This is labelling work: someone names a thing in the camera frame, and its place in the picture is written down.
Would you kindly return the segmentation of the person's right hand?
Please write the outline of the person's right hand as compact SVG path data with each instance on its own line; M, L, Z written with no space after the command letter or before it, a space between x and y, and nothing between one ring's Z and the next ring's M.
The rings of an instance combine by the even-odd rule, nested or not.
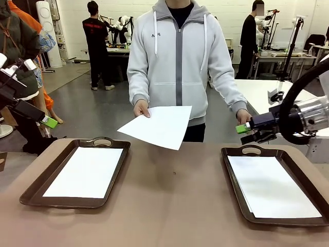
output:
M139 99L136 101L135 105L134 105L134 115L136 117L144 115L147 118L150 118L150 113L148 110L149 106L148 106L148 102L146 100L143 99Z

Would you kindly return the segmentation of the white fan base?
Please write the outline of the white fan base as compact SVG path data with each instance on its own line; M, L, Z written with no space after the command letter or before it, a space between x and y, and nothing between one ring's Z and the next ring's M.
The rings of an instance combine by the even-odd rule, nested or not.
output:
M10 135L13 132L13 127L10 125L0 125L0 139Z

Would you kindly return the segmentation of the grey white zip hoodie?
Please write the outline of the grey white zip hoodie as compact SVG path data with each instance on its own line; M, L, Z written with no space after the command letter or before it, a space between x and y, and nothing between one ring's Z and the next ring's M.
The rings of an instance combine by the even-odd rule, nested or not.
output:
M234 73L218 20L194 4L179 27L165 0L135 22L128 71L145 73L149 107L191 106L189 125L205 122L207 81Z

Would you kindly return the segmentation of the person in black long sleeves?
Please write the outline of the person in black long sleeves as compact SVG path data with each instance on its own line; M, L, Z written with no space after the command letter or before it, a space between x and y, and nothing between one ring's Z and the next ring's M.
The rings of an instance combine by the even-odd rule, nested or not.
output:
M264 16L263 0L255 0L252 4L252 12L246 17L240 38L241 60L235 79L247 79L252 66L252 58L258 53L256 41L256 16Z

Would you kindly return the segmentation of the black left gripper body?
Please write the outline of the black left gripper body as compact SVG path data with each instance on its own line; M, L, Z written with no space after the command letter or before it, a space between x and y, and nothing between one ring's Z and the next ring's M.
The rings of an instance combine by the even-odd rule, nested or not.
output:
M4 107L15 107L19 100L18 94L26 89L26 85L7 74L0 74L0 110Z

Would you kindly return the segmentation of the white tower air conditioner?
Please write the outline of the white tower air conditioner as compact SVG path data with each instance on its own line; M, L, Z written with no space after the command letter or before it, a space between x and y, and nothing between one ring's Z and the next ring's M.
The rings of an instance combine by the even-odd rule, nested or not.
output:
M62 67L62 60L60 57L59 47L57 44L57 38L54 31L54 25L52 22L52 16L50 6L47 1L37 1L36 10L38 13L39 22L45 31L47 42L49 47L46 48L50 67L59 68Z

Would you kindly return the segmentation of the brown plastic serving tray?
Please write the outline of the brown plastic serving tray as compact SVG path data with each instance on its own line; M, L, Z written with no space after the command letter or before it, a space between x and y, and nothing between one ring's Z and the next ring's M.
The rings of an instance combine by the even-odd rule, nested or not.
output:
M96 209L104 206L114 187L116 178L123 166L131 143L122 140L113 140L109 137L96 137L94 139L74 139L64 150L50 163L50 165L39 175L36 180L20 196L20 203L29 206L40 206L60 209ZM115 165L114 175L106 185L105 195L99 199L87 197L44 197L43 193L50 187L51 182L59 175L66 166L74 152L79 148L109 149L114 151L122 149L119 161Z
M229 156L238 157L275 157L287 171L290 177L297 183L308 199L321 214L318 218L257 218L247 207L236 176L229 163ZM329 228L329 184L327 181L320 182L325 189L322 190L316 183L322 175L315 174L311 169L314 165L298 149L285 145L243 145L239 147L223 147L221 149L221 165L228 186L235 212L245 221L256 226L286 227L286 228Z

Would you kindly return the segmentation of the black office chair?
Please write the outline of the black office chair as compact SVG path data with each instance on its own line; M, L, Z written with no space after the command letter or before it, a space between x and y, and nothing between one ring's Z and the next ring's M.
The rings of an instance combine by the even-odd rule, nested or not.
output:
M311 34L304 45L304 50L309 50L312 44L323 46L325 44L326 37L322 34Z

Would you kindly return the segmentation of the person in black red-print shirt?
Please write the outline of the person in black red-print shirt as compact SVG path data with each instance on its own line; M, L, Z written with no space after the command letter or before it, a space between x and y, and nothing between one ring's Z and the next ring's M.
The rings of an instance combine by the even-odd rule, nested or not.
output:
M95 1L88 2L87 9L90 17L82 21L82 27L89 53L91 89L94 91L98 89L99 77L101 77L105 89L109 91L114 89L115 86L111 82L111 75L107 67L107 26L98 19L99 8Z

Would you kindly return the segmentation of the grey metal workbench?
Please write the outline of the grey metal workbench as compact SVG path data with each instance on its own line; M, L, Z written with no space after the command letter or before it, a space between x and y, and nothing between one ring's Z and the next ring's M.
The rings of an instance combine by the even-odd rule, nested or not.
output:
M107 54L109 56L117 56L117 57L128 57L130 54L130 49L125 48L107 48Z

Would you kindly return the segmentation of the person's left hand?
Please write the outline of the person's left hand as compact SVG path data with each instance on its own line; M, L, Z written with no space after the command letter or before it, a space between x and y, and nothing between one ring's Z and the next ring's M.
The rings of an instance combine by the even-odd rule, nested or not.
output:
M238 125L243 125L251 120L251 115L246 109L240 109L236 113Z

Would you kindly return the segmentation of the person's right forearm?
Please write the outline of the person's right forearm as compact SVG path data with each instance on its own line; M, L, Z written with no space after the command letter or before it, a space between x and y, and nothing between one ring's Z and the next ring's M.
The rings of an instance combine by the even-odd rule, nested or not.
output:
M145 73L140 71L128 71L129 97L133 106L138 100L144 100L149 103L149 81Z

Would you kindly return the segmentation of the blue patterned cloth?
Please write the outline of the blue patterned cloth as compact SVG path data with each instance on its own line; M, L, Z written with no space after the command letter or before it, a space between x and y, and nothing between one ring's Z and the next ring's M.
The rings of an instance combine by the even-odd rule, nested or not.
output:
M48 52L50 50L52 50L56 44L55 40L53 39L53 37L47 32L45 31L43 28L41 29L41 31L39 32L39 42L40 42L40 53L43 54L45 52ZM38 56L33 59L33 62L36 65L36 69L33 71L37 84L38 84L38 88L41 88L43 86L43 79L42 79L42 70L40 67L40 62L38 60Z

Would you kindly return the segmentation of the white side table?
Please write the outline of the white side table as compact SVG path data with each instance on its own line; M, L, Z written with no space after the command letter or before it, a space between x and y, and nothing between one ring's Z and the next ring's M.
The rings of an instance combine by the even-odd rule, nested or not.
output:
M275 102L272 106L268 103L268 91L271 92L277 89L282 84L281 90L284 92L284 97L293 85L289 81L280 82L278 80L235 80L239 91L244 95L248 102L248 106L256 114L264 114L269 111L272 106L278 105ZM302 90L302 92L297 96L297 101L305 101L315 98L312 93ZM329 128L322 129L317 132L317 138L329 139Z

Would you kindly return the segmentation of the long white workbench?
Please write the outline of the long white workbench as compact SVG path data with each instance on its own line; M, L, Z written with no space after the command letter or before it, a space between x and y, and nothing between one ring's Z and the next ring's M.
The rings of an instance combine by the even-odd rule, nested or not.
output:
M316 56L309 56L304 52L293 52L290 61L288 61L288 54L285 52L278 51L263 51L259 56L253 57L253 66L250 69L248 77L251 79L259 79L258 70L259 65L261 63L269 63L270 70L269 73L273 74L275 64L281 64L283 68L278 67L279 71L284 70L284 66L287 64L287 77L292 78L293 72L297 66L299 66L297 79L299 79L302 75L303 69L305 65L312 65L317 59Z

